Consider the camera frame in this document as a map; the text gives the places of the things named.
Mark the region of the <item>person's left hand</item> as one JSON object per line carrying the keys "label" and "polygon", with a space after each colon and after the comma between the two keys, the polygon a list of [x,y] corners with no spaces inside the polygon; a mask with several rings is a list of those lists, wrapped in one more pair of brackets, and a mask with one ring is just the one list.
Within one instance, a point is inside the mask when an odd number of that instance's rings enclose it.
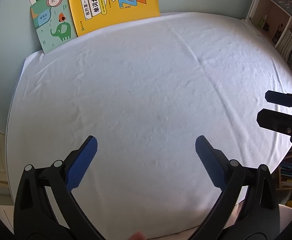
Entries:
{"label": "person's left hand", "polygon": [[136,233],[134,233],[133,235],[131,235],[128,240],[147,240],[147,238],[145,237],[145,235],[141,232],[138,231]]}

